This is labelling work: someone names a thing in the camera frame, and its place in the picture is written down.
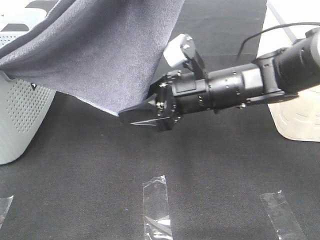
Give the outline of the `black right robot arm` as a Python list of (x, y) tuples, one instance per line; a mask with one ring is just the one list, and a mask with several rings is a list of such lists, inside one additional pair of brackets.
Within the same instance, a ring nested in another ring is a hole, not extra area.
[(119, 112), (124, 124), (169, 131), (187, 114), (285, 102), (320, 83), (318, 28), (290, 47), (211, 72), (188, 34), (171, 40), (163, 55), (172, 68), (183, 65), (188, 72), (174, 69), (154, 82), (144, 101)]

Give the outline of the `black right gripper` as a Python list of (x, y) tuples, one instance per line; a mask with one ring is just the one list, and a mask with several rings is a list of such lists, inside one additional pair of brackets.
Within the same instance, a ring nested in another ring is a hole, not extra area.
[[(158, 108), (156, 94), (160, 103)], [(143, 102), (123, 109), (118, 117), (123, 124), (156, 127), (160, 132), (172, 130), (180, 117), (206, 110), (222, 110), (246, 104), (250, 98), (263, 94), (260, 68), (253, 64), (195, 74), (172, 71), (150, 85)]]

